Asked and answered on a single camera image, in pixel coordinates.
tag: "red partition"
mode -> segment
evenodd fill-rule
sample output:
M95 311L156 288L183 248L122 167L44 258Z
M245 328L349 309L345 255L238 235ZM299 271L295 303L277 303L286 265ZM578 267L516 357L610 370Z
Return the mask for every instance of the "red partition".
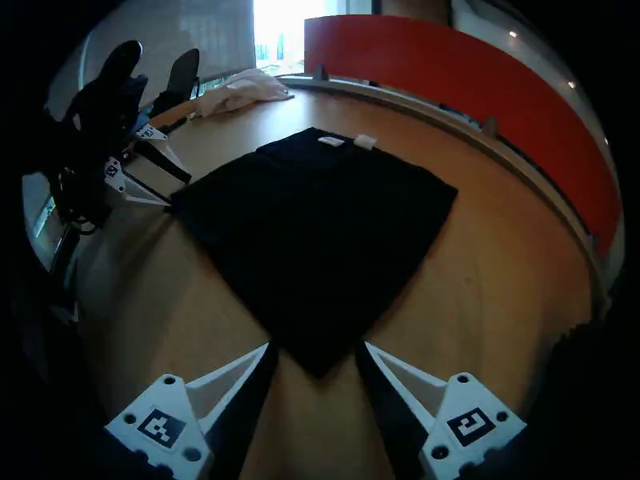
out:
M305 72L373 80L452 106L525 152L574 204L606 256L620 200L589 131L569 104L527 66L446 26L381 15L305 21Z

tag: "wooden table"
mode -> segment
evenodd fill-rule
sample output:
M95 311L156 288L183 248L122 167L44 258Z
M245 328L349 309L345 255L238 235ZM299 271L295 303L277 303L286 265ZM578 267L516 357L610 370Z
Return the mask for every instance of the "wooden table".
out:
M172 148L195 181L316 126L376 137L379 148L456 186L422 268L366 339L440 378L469 371L524 414L552 345L590 318L589 271L566 227L521 180L450 134L368 102L294 93L193 120L172 133ZM180 187L143 160L129 171L164 194ZM188 381L268 340L160 210L116 210L82 254L79 284L80 327L111 415L160 374ZM319 382L281 352L242 477L391 478L353 356Z

